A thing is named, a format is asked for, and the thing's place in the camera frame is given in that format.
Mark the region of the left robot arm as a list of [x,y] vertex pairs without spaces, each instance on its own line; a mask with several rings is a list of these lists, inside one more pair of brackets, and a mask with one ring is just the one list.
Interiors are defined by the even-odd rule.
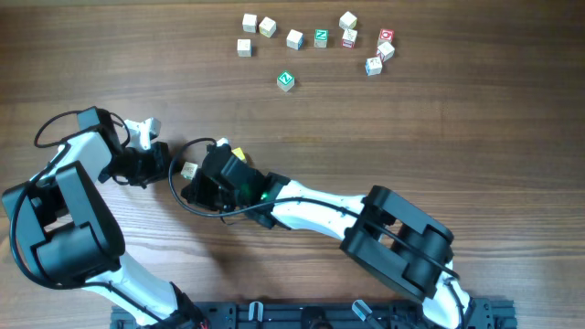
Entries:
[[157,141],[161,123],[122,120],[90,107],[75,111],[79,129],[54,143],[57,154],[2,203],[18,268],[32,282],[105,297],[138,326],[201,328],[206,317],[172,282],[155,277],[126,250],[122,230],[96,188],[166,178],[170,153]]

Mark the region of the yellow K wooden block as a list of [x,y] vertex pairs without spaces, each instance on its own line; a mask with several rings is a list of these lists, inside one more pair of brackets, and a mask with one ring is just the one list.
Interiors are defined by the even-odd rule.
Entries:
[[240,147],[233,149],[232,153],[243,163],[248,162],[245,153],[243,152],[243,150]]

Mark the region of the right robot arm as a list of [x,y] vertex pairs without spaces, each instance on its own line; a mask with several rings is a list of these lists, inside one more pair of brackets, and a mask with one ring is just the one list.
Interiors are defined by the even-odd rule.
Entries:
[[263,174],[223,143],[207,146],[189,184],[173,196],[207,218],[242,214],[265,228],[311,230],[340,240],[340,249],[390,289],[418,302],[442,328],[466,327],[470,296],[452,268],[453,234],[396,192],[340,196],[310,189],[284,175]]

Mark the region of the teal picture wooden block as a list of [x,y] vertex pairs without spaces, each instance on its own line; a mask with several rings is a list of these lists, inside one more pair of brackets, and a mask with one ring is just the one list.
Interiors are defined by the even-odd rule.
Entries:
[[185,162],[181,169],[180,175],[187,180],[192,180],[197,173],[198,165],[195,163]]

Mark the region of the green Z wooden block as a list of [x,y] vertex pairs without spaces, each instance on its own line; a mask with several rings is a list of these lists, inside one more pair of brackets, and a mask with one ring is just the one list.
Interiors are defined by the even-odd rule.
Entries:
[[295,77],[292,73],[285,70],[277,77],[277,86],[285,91],[288,92],[295,84]]

